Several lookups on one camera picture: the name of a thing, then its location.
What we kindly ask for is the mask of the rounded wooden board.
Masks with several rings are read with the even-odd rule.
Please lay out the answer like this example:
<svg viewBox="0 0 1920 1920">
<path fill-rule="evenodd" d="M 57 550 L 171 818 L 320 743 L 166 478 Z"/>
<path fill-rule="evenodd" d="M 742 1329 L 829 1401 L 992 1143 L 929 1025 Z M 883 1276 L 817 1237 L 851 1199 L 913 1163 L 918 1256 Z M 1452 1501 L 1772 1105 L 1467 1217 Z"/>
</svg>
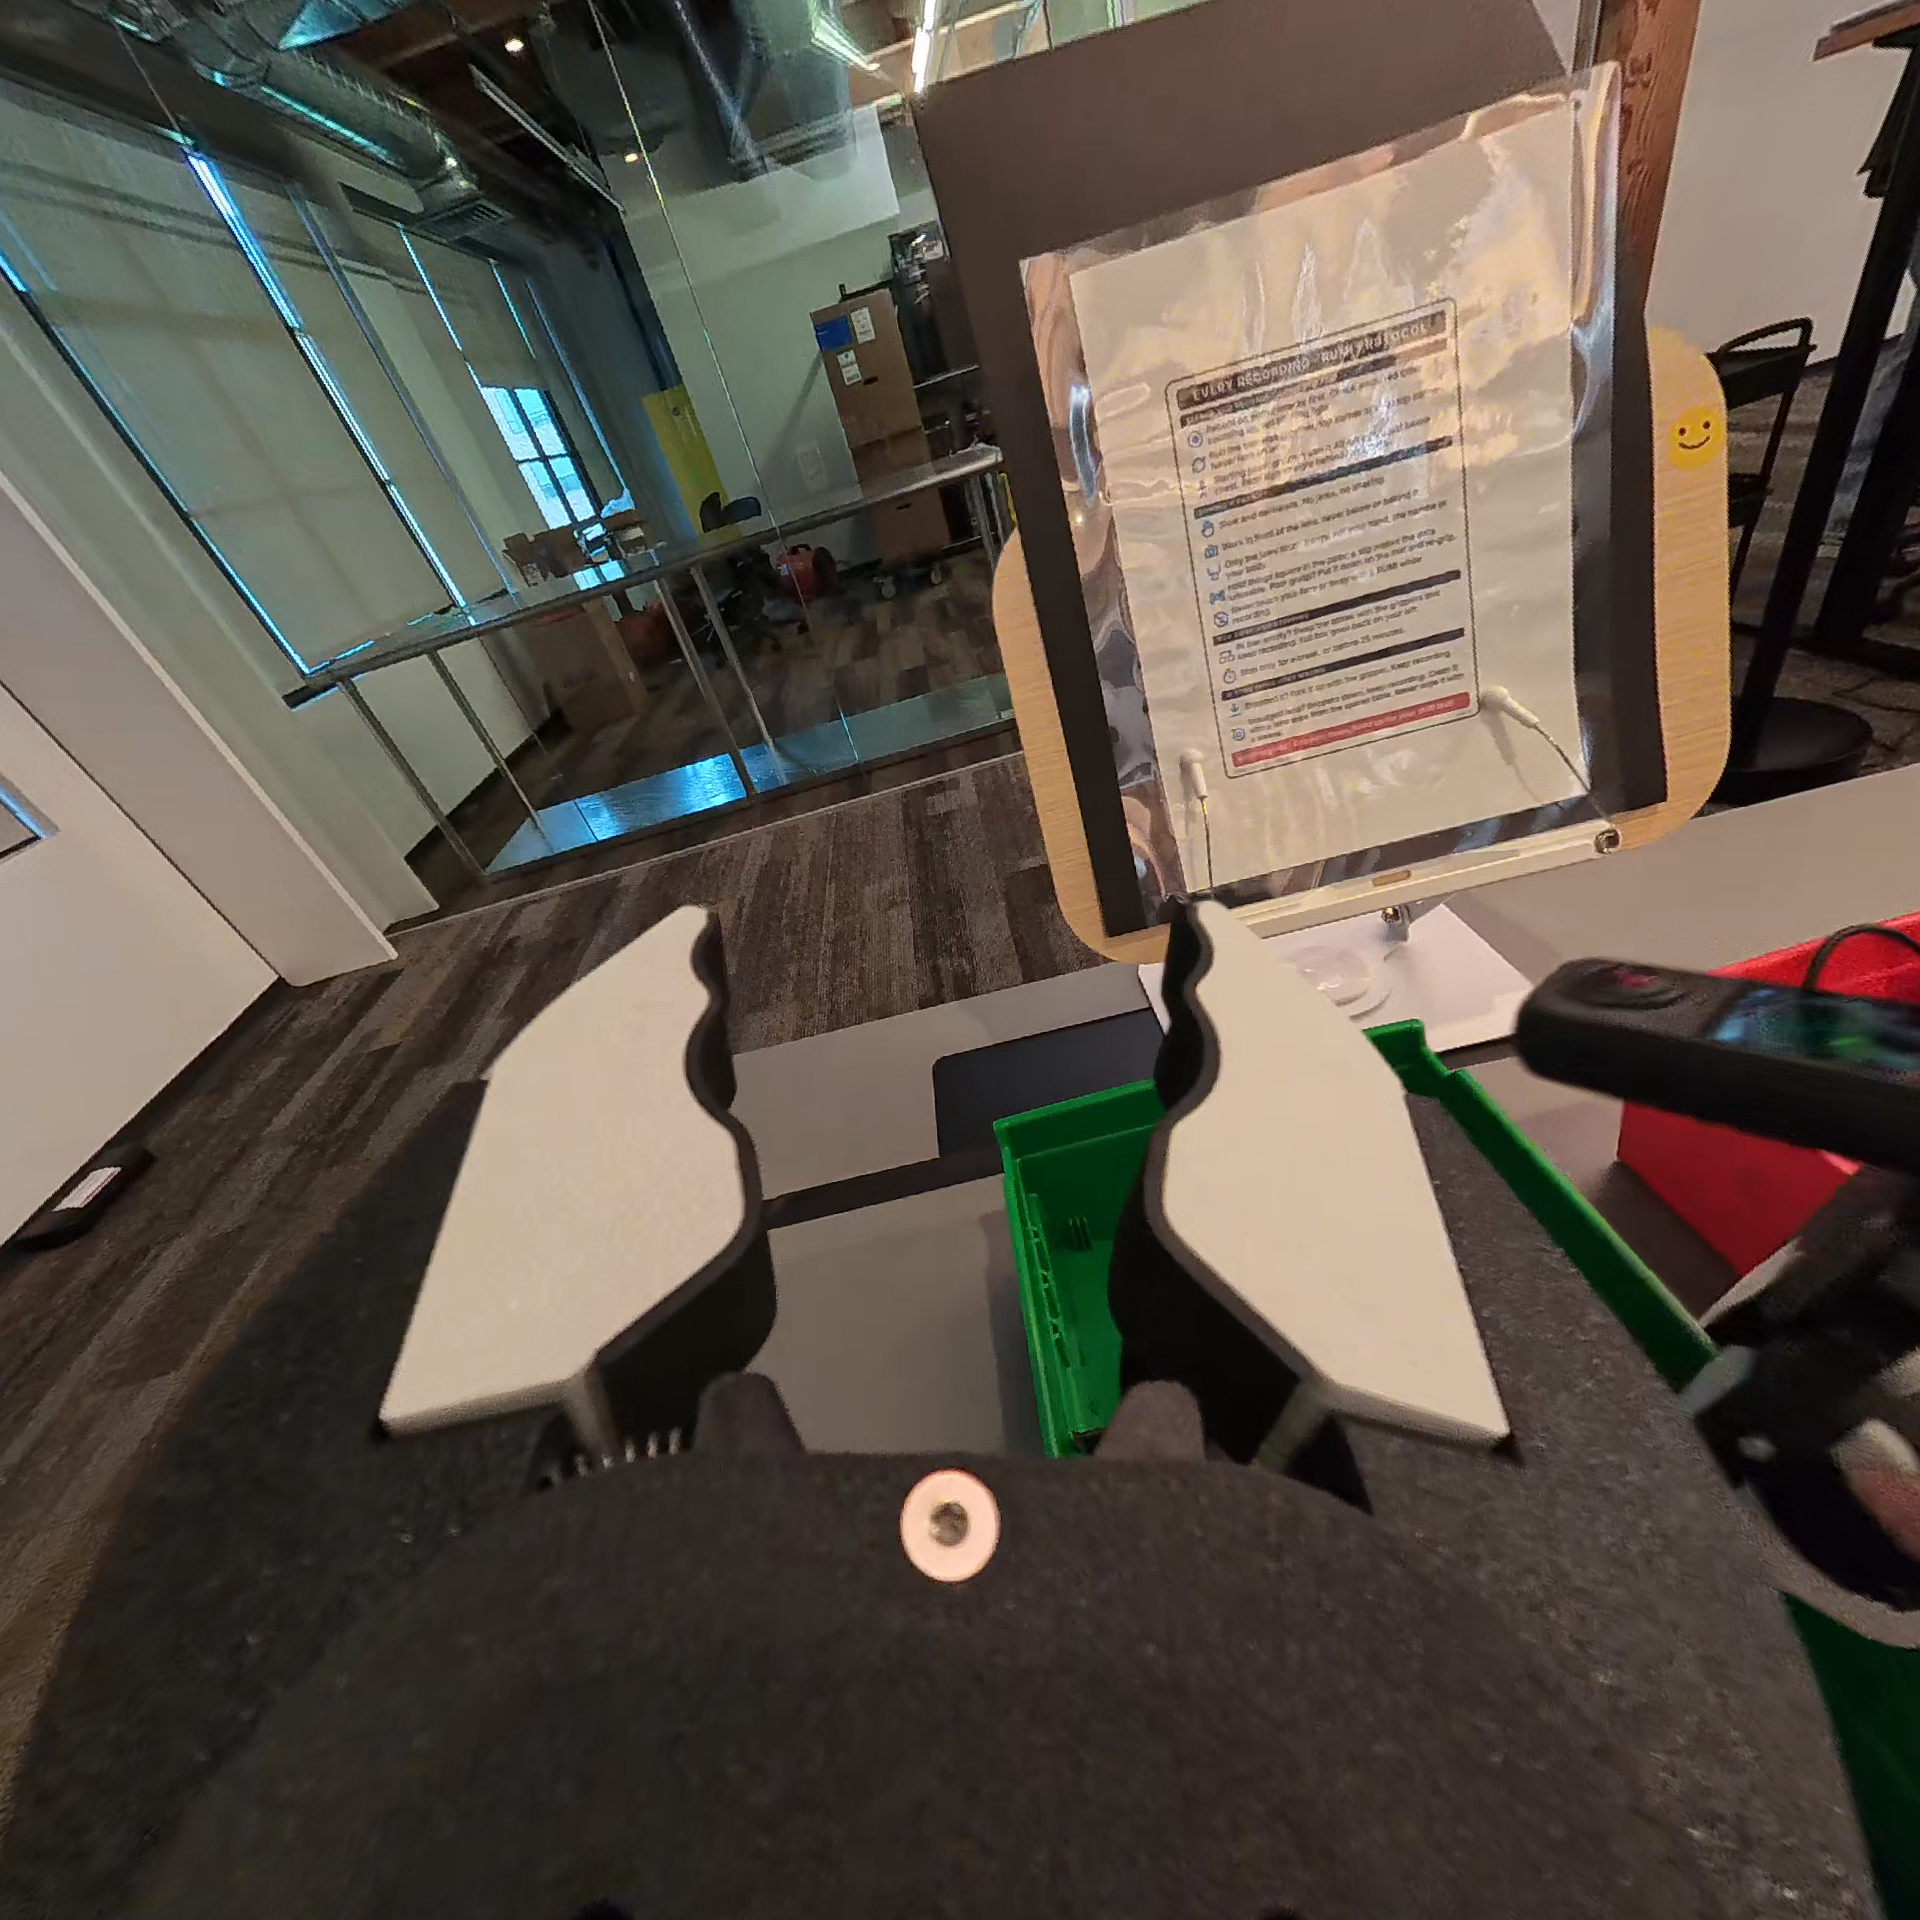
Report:
<svg viewBox="0 0 1920 1920">
<path fill-rule="evenodd" d="M 1731 759 L 1728 409 L 1708 357 L 1668 326 L 1645 326 L 1645 376 L 1652 404 L 1652 637 L 1668 793 L 1657 807 L 1616 812 L 1609 824 L 1616 845 L 1606 848 L 1585 845 L 1548 855 L 1504 844 L 1444 893 L 1451 900 L 1592 860 L 1614 867 L 1626 852 L 1657 845 L 1700 818 Z M 1083 807 L 1029 587 L 1024 533 L 1012 533 L 999 553 L 992 620 L 1056 905 L 1081 948 L 1111 965 L 1158 965 L 1167 954 L 1167 927 L 1111 930 L 1102 919 Z"/>
</svg>

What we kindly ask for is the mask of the black desk mat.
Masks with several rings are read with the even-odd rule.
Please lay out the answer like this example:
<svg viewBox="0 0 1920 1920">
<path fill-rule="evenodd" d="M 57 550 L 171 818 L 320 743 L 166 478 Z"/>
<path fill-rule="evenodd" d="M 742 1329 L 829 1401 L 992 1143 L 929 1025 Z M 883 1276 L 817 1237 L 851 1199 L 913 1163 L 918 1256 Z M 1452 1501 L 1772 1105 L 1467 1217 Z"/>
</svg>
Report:
<svg viewBox="0 0 1920 1920">
<path fill-rule="evenodd" d="M 1134 1010 L 934 1063 L 939 1157 L 998 1150 L 998 1125 L 1154 1079 L 1162 1023 Z"/>
</svg>

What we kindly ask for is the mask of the black flat device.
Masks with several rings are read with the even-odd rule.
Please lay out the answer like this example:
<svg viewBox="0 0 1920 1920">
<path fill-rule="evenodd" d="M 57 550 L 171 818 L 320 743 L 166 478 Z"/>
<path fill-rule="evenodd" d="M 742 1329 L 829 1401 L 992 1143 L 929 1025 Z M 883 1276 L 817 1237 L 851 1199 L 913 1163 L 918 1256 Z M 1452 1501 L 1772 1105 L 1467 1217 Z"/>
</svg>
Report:
<svg viewBox="0 0 1920 1920">
<path fill-rule="evenodd" d="M 149 1143 L 112 1143 L 57 1199 L 36 1210 L 6 1242 L 6 1254 L 57 1252 L 82 1242 L 157 1163 Z"/>
</svg>

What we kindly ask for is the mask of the red plastic bin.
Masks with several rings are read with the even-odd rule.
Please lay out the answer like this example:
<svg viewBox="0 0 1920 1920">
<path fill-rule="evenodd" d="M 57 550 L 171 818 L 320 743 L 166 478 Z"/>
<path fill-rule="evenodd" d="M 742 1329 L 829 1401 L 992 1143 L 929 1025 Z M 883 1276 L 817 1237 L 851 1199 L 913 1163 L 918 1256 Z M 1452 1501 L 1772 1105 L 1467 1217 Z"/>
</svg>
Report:
<svg viewBox="0 0 1920 1920">
<path fill-rule="evenodd" d="M 1916 915 L 1728 965 L 1723 978 L 1916 1005 Z M 1860 1163 L 1626 1105 L 1616 1163 L 1739 1275 L 1778 1254 Z"/>
</svg>

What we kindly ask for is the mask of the glass railing with steel rail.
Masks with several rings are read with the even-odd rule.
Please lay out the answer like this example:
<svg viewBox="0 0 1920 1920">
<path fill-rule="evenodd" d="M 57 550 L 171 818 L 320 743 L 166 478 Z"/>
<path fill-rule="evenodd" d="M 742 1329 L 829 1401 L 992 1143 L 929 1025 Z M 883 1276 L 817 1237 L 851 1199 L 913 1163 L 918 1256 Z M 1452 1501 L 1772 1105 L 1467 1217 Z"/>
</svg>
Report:
<svg viewBox="0 0 1920 1920">
<path fill-rule="evenodd" d="M 1012 727 L 987 590 L 1009 533 L 990 441 L 793 516 L 711 497 L 688 538 L 637 516 L 537 538 L 583 560 L 303 673 L 302 720 L 413 793 L 413 863 L 478 885 L 696 820 L 915 768 Z"/>
</svg>

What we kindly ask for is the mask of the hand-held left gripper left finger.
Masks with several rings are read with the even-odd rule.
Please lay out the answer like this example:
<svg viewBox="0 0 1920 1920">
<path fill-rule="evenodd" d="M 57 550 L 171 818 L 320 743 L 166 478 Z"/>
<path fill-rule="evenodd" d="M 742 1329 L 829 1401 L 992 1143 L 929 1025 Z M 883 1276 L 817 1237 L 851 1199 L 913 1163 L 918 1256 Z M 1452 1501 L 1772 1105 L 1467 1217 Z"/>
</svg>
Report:
<svg viewBox="0 0 1920 1920">
<path fill-rule="evenodd" d="M 732 981 L 684 905 L 495 1063 L 379 1404 L 388 1436 L 557 1415 L 578 1458 L 694 1447 L 778 1320 Z"/>
</svg>

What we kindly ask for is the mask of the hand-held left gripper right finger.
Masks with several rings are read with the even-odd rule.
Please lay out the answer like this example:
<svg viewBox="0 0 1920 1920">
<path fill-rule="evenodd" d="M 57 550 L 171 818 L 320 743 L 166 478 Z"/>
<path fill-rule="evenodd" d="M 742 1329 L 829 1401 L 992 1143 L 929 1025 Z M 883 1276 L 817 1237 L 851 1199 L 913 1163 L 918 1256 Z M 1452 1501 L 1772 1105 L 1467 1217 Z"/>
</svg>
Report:
<svg viewBox="0 0 1920 1920">
<path fill-rule="evenodd" d="M 1323 1416 L 1511 1436 L 1403 1087 L 1334 996 L 1220 900 L 1167 933 L 1173 1087 L 1143 1215 Z"/>
</svg>

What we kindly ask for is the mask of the instruction sheet on stand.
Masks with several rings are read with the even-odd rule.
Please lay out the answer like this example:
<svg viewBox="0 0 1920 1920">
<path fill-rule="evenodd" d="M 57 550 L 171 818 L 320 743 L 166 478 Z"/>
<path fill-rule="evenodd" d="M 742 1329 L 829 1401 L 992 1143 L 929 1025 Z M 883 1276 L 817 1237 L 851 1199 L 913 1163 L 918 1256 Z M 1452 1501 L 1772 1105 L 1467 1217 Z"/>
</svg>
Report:
<svg viewBox="0 0 1920 1920">
<path fill-rule="evenodd" d="M 931 89 L 915 124 L 987 369 L 1017 529 L 1024 511 L 1039 512 L 1041 554 L 1065 560 L 1062 506 L 1039 497 L 1046 424 L 1019 292 L 1029 245 L 1285 181 L 1567 77 L 1534 4 L 1202 4 Z M 1644 275 L 1619 226 L 1616 234 L 1630 339 L 1645 346 Z M 1630 478 L 1645 516 L 1630 529 L 1649 538 L 1652 580 L 1645 372 L 1630 376 L 1619 404 L 1619 420 L 1644 432 Z M 1077 768 L 1102 744 L 1087 626 L 1065 612 L 1062 586 L 1046 586 L 1037 612 Z M 1633 762 L 1660 771 L 1666 789 L 1644 787 L 1644 807 L 1668 793 L 1657 637 L 1649 686 L 1660 747 Z"/>
</svg>

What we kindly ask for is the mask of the large window with blinds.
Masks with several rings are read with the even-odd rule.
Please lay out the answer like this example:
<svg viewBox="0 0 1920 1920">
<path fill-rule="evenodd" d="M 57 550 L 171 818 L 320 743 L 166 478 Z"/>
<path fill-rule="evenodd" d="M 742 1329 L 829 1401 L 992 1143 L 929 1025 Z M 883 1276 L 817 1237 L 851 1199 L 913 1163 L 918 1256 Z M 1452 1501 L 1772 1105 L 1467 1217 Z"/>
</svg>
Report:
<svg viewBox="0 0 1920 1920">
<path fill-rule="evenodd" d="M 268 684 L 507 586 L 507 538 L 618 499 L 611 449 L 516 258 L 303 173 L 5 80 L 5 287 L 238 596 Z"/>
</svg>

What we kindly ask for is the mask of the brown cardboard box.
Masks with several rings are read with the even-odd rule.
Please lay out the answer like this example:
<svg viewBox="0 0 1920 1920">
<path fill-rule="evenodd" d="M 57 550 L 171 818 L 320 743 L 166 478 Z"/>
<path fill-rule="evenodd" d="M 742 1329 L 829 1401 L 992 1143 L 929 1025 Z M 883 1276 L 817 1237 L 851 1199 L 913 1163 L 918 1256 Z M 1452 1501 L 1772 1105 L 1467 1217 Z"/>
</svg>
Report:
<svg viewBox="0 0 1920 1920">
<path fill-rule="evenodd" d="M 609 733 L 646 713 L 643 675 L 605 597 L 521 620 L 516 641 L 571 733 Z"/>
<path fill-rule="evenodd" d="M 918 380 L 890 287 L 809 315 L 851 450 L 925 436 Z"/>
<path fill-rule="evenodd" d="M 866 441 L 852 449 L 852 464 L 869 492 L 885 492 L 890 484 L 931 466 L 931 444 L 925 432 Z M 883 506 L 869 511 L 869 523 L 875 533 L 878 563 L 890 572 L 934 563 L 951 545 L 951 523 L 939 488 L 885 499 Z"/>
</svg>

